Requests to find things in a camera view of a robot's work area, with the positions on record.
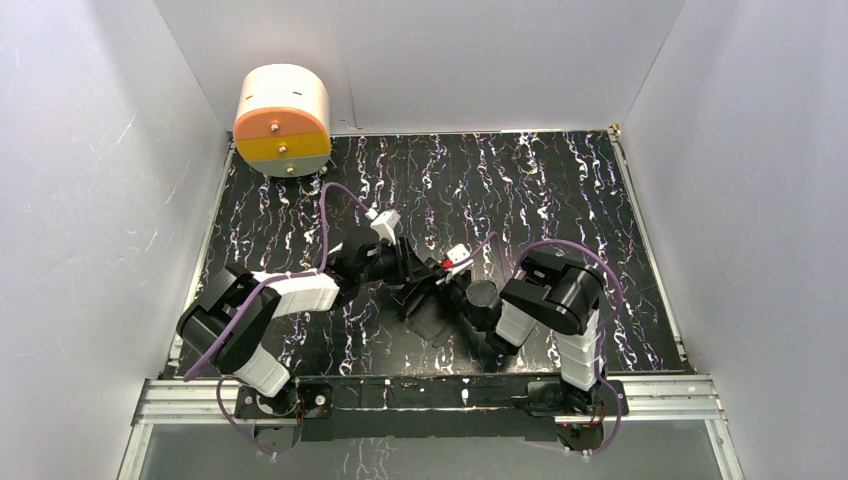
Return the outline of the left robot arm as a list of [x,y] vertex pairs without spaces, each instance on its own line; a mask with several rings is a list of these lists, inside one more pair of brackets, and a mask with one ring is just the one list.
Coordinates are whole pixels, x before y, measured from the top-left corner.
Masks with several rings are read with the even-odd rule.
[[419,257],[407,238],[390,241],[360,228],[329,251],[320,274],[261,277],[226,266],[182,313],[176,332],[221,375],[245,384],[271,414],[289,416],[300,402],[298,379],[262,345],[273,319],[339,309],[370,283],[409,293],[443,275],[440,262]]

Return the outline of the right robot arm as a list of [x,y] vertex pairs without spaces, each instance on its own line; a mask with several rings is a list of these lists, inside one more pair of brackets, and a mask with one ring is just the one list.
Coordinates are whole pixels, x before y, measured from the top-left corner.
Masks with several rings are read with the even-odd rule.
[[560,379],[530,382],[523,398],[526,410],[594,415],[602,408],[604,361],[598,341],[605,280],[597,268],[534,249],[498,288],[492,281],[474,280],[452,259],[448,265],[435,282],[442,304],[483,334],[494,352],[517,355],[538,325],[555,334]]

